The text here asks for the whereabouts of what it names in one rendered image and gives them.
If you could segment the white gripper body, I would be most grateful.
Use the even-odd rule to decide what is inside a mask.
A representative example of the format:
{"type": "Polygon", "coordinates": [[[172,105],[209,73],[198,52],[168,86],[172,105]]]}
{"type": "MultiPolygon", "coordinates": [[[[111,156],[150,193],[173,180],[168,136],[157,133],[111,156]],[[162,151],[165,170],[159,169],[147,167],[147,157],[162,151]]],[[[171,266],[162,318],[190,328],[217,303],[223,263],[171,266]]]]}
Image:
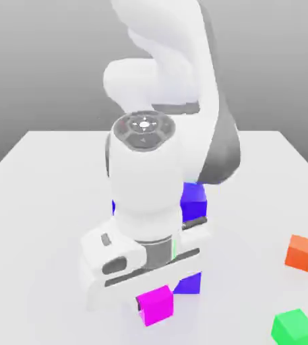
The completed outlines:
{"type": "Polygon", "coordinates": [[[97,310],[122,302],[133,303],[135,297],[168,286],[174,290],[187,277],[200,273],[206,262],[211,239],[210,227],[197,225],[181,233],[183,251],[171,262],[156,268],[139,268],[130,272],[97,276],[86,269],[86,306],[97,310]]]}

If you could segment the large blue box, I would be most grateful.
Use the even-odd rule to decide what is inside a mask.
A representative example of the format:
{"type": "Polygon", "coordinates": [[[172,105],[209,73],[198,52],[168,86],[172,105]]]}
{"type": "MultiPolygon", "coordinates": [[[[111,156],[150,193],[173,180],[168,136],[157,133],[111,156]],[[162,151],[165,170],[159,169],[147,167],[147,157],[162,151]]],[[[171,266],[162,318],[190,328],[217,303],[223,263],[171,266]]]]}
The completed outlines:
{"type": "MultiPolygon", "coordinates": [[[[204,224],[208,221],[207,215],[207,197],[204,186],[195,183],[184,183],[183,194],[181,196],[181,209],[183,215],[182,230],[188,230],[194,226],[204,224]]],[[[107,280],[104,284],[105,287],[118,284],[122,281],[132,279],[133,277],[140,276],[150,272],[149,269],[140,268],[120,276],[107,280]]],[[[199,294],[201,285],[202,273],[198,272],[194,275],[185,277],[179,281],[173,290],[174,294],[199,294]]]]}

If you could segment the small green cube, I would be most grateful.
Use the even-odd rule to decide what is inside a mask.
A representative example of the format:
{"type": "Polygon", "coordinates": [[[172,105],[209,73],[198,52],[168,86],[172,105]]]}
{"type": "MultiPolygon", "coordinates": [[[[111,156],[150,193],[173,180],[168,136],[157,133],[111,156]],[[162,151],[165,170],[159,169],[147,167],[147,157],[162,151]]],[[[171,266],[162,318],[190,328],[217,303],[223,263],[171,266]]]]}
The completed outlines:
{"type": "Polygon", "coordinates": [[[271,336],[277,345],[308,345],[308,317],[301,309],[277,314],[271,336]]]}

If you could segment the small magenta cube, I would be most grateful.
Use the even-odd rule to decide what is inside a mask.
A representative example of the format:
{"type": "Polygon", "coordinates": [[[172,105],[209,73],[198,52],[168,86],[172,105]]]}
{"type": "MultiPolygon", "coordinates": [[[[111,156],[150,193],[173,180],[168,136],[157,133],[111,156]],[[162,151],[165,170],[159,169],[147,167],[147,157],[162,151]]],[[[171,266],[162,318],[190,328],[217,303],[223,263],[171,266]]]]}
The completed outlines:
{"type": "Polygon", "coordinates": [[[158,323],[173,315],[173,292],[168,285],[136,297],[138,311],[145,326],[158,323]]]}

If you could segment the small orange cube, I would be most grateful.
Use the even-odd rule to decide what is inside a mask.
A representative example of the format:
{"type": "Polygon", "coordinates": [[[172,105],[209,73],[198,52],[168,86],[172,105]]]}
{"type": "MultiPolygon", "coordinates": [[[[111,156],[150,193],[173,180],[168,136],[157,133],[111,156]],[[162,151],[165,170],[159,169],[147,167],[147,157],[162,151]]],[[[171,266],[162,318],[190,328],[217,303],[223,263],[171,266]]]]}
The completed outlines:
{"type": "Polygon", "coordinates": [[[284,263],[308,272],[308,238],[295,234],[291,236],[284,263]]]}

